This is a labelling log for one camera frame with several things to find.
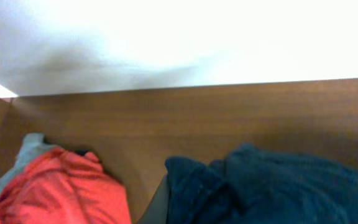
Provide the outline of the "navy blue shorts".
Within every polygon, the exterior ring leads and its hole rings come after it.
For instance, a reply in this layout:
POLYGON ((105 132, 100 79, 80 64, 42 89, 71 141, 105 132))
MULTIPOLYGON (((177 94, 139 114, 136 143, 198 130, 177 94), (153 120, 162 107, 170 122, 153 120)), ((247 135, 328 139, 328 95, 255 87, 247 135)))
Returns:
POLYGON ((358 171, 334 161, 245 144, 165 167, 169 223, 358 223, 358 171))

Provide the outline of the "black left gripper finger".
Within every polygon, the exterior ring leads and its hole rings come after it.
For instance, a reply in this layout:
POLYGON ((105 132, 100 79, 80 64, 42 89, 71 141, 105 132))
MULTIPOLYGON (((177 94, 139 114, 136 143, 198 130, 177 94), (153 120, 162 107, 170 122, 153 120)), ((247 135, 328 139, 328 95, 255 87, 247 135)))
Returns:
POLYGON ((137 224, 166 224, 169 198, 170 188, 165 175, 137 224))

